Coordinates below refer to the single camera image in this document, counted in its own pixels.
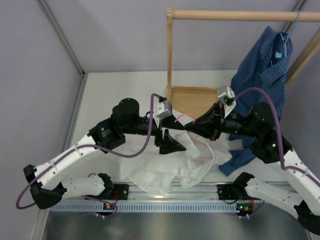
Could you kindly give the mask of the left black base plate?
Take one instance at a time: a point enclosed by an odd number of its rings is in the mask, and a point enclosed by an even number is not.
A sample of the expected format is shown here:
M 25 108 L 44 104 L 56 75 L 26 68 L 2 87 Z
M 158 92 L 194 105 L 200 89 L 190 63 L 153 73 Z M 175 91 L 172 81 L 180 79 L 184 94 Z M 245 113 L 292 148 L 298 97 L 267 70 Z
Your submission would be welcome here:
M 124 200 L 128 199 L 129 185 L 128 184 L 114 184 L 113 187 L 107 187 L 99 195 L 86 195 L 86 198 L 97 200 Z

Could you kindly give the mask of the aluminium mounting rail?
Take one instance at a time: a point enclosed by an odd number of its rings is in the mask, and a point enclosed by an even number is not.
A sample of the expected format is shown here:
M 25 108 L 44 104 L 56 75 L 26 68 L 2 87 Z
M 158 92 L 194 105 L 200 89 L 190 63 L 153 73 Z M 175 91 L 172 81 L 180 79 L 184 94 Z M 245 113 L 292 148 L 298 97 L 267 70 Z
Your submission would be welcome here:
M 98 196 L 106 188 L 113 187 L 111 181 L 104 182 L 102 178 L 95 175 L 93 178 L 69 178 L 60 182 L 53 189 L 46 189 L 41 183 L 33 185 L 30 189 L 32 197 L 40 209 L 46 209 L 59 203 L 61 200 L 70 198 L 86 197 L 88 195 Z M 219 200 L 217 186 L 200 185 L 190 189 L 181 186 L 173 186 L 168 193 L 148 193 L 138 186 L 129 185 L 128 200 Z

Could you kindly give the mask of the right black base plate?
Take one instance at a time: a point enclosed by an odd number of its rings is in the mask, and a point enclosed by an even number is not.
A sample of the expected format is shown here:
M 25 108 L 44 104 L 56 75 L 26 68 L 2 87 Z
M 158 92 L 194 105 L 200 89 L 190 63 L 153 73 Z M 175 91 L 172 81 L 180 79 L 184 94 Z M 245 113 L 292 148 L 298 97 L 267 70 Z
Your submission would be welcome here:
M 234 184 L 218 184 L 217 193 L 219 200 L 228 204 L 236 203 L 239 200 L 247 200 L 248 195 L 245 193 L 243 187 Z

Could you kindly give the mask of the wooden clothes rack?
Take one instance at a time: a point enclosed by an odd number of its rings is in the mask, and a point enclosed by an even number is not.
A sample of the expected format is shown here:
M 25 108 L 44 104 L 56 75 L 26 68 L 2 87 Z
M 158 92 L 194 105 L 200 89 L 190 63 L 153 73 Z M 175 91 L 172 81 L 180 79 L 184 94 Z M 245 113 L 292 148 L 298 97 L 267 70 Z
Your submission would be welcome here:
M 242 22 L 315 22 L 320 21 L 319 12 L 298 11 L 219 11 L 219 10 L 179 10 L 169 6 L 166 10 L 167 29 L 167 87 L 166 97 L 173 108 L 183 116 L 199 117 L 218 99 L 217 89 L 212 87 L 173 86 L 173 21 L 242 21 Z

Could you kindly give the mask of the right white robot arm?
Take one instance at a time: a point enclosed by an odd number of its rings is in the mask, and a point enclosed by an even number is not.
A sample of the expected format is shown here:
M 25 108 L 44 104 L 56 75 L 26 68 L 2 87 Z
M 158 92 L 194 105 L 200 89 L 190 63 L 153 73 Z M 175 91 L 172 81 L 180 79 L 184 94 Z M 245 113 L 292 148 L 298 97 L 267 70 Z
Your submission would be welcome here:
M 276 113 L 261 102 L 246 116 L 225 115 L 221 103 L 215 103 L 204 115 L 185 125 L 185 129 L 215 141 L 222 133 L 252 137 L 249 145 L 254 156 L 279 173 L 294 189 L 285 191 L 243 172 L 230 185 L 232 196 L 238 200 L 250 197 L 263 200 L 294 217 L 309 232 L 320 233 L 320 181 L 299 158 L 292 145 L 281 137 Z

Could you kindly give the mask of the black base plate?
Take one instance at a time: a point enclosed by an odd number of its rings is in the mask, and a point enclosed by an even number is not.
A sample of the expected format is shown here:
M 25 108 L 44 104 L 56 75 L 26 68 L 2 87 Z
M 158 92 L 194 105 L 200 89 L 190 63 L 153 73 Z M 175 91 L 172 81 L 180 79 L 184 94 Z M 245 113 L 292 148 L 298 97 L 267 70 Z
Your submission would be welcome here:
M 97 200 L 124 200 L 128 199 L 129 185 L 128 184 L 114 184 L 113 187 L 107 187 L 99 195 L 86 195 L 86 198 Z
M 219 200 L 228 204 L 236 203 L 239 200 L 247 200 L 248 195 L 245 193 L 243 187 L 234 184 L 218 184 L 217 193 Z

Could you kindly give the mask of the pink wire hanger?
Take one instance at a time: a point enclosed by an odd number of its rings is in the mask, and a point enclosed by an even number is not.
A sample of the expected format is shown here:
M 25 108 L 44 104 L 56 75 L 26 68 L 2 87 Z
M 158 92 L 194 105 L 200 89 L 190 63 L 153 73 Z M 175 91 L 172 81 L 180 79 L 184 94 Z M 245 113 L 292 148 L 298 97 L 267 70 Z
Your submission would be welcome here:
M 192 114 L 174 111 L 174 123 L 183 126 L 182 133 L 174 138 L 186 147 L 185 154 L 193 160 L 211 160 L 214 154 L 206 140 L 212 136 L 212 130 L 208 122 L 196 119 Z

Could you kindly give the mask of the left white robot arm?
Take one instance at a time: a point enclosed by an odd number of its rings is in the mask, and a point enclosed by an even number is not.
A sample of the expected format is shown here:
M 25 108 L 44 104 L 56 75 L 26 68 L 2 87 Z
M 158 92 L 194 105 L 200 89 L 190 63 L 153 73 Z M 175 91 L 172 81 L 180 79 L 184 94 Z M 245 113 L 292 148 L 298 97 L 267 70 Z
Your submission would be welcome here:
M 150 102 L 150 111 L 140 116 L 140 105 L 133 98 L 125 98 L 113 107 L 109 118 L 99 122 L 74 146 L 52 160 L 34 166 L 27 165 L 24 175 L 32 199 L 39 209 L 48 209 L 61 200 L 86 196 L 97 200 L 109 199 L 114 184 L 106 173 L 85 178 L 70 178 L 69 173 L 89 162 L 95 154 L 114 154 L 114 149 L 126 142 L 126 135 L 154 137 L 159 154 L 183 152 L 186 148 L 174 140 L 169 130 L 183 130 L 172 113 L 172 106 L 165 97 L 156 96 Z

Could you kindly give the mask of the aluminium corner post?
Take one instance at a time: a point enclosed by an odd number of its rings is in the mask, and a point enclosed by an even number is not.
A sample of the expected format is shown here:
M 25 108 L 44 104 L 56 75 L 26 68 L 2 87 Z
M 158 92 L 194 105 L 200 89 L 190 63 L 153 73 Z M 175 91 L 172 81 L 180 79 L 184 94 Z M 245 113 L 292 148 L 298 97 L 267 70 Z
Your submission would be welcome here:
M 83 69 L 83 67 L 81 66 L 70 42 L 67 39 L 67 36 L 65 35 L 63 29 L 61 28 L 57 18 L 55 17 L 52 9 L 49 6 L 48 2 L 46 0 L 36 0 L 36 2 L 39 4 L 41 9 L 43 10 L 46 18 L 48 19 L 50 25 L 53 27 L 61 44 L 63 45 L 64 49 L 66 50 L 68 56 L 71 58 L 71 61 L 74 64 L 75 68 L 77 69 L 79 74 L 83 77 L 86 74 L 86 72 Z

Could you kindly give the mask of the blue checked shirt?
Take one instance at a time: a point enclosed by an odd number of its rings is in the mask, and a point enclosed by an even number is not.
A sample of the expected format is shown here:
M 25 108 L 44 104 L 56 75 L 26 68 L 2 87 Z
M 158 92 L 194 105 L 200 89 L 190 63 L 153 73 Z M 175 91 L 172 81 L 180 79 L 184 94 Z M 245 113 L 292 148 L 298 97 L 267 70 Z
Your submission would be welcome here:
M 271 98 L 278 118 L 281 119 L 284 105 L 286 102 L 286 72 L 293 45 L 290 40 L 290 55 L 280 62 L 271 65 L 271 55 L 275 38 L 279 32 L 273 30 L 270 26 L 266 27 L 257 42 L 248 52 L 240 64 L 236 74 L 231 80 L 230 88 L 237 95 L 248 88 L 260 88 Z M 246 116 L 251 108 L 260 102 L 267 102 L 265 97 L 257 92 L 249 92 L 236 100 L 234 110 L 242 116 Z M 242 140 L 242 150 L 231 150 L 231 159 L 218 166 L 219 170 L 230 176 L 235 170 L 247 165 L 254 158 L 254 154 L 249 148 L 254 140 L 252 137 L 230 135 L 230 141 Z

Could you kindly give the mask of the white shirt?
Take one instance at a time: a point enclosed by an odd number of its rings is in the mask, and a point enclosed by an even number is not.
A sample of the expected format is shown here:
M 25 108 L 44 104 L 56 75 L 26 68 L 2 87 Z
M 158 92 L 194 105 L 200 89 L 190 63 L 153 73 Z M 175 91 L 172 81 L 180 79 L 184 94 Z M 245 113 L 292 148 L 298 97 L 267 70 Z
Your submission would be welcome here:
M 188 189 L 200 183 L 208 173 L 217 172 L 218 166 L 232 158 L 220 142 L 209 143 L 199 135 L 182 130 L 169 133 L 186 147 L 185 151 L 162 155 L 151 137 L 139 156 L 119 159 L 119 179 L 129 179 L 141 190 L 163 196 L 172 191 L 173 181 L 177 180 L 183 189 Z

